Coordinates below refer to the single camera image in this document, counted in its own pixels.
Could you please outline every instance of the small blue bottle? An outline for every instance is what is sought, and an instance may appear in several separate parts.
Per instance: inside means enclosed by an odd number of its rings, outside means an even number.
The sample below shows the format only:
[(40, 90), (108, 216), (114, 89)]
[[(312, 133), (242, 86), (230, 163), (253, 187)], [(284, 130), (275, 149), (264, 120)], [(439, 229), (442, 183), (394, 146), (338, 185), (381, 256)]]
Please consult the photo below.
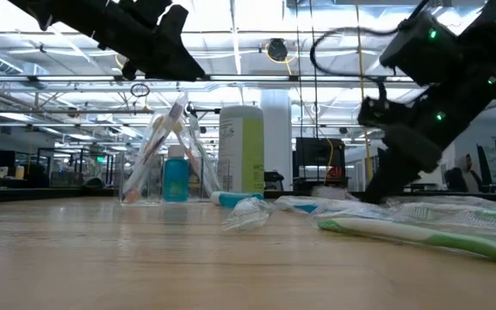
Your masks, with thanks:
[(165, 202), (186, 202), (189, 199), (189, 162), (183, 146), (170, 146), (164, 163)]

